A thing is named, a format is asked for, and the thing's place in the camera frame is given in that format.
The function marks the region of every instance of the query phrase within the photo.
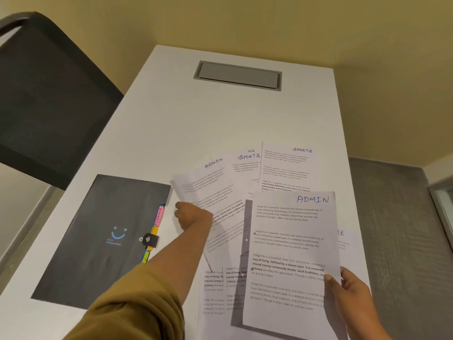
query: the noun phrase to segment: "table surface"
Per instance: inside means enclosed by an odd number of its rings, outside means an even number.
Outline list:
[[[195,80],[200,60],[281,71],[282,91]],[[263,140],[316,148],[339,228],[360,230],[332,69],[156,46],[1,295],[2,338],[59,340],[84,314],[30,296],[97,174],[169,183],[219,150]],[[177,201],[173,193],[158,249],[181,232]],[[197,338],[198,286],[197,274],[184,304],[187,339]]]

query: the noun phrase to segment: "gray carpet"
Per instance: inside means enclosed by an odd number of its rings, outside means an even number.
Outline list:
[[[349,164],[383,326],[394,340],[453,339],[453,251],[422,169]]]

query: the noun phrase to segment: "brown sleeve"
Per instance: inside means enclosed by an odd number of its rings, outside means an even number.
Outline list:
[[[139,264],[101,295],[65,340],[183,340],[184,316],[173,288]]]

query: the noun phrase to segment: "hand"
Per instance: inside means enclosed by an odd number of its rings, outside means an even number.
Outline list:
[[[174,215],[184,231],[196,221],[206,221],[211,227],[212,213],[209,211],[186,202],[177,202],[175,206],[178,210],[174,212]]]
[[[346,268],[341,268],[342,285],[330,274],[324,281],[335,296],[338,314],[351,340],[390,339],[382,328],[368,286]]]

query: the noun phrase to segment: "black office chair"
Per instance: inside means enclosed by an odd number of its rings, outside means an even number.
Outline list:
[[[123,94],[37,12],[0,20],[0,162],[66,189]]]

